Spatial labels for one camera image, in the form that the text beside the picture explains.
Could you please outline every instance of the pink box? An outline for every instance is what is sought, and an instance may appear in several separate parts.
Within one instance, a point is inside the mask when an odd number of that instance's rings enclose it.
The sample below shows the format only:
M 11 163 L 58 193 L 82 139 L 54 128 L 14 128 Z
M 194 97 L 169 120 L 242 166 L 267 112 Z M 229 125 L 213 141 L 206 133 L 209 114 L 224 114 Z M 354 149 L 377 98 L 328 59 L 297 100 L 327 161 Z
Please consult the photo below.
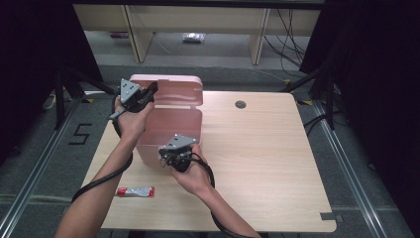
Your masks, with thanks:
M 202 112 L 196 106 L 203 104 L 203 84 L 197 76 L 134 74 L 130 81 L 141 87 L 157 82 L 155 109 L 146 121 L 146 131 L 137 144 L 137 150 L 150 166 L 160 166 L 158 147 L 169 142 L 175 134 L 196 139 L 201 143 Z

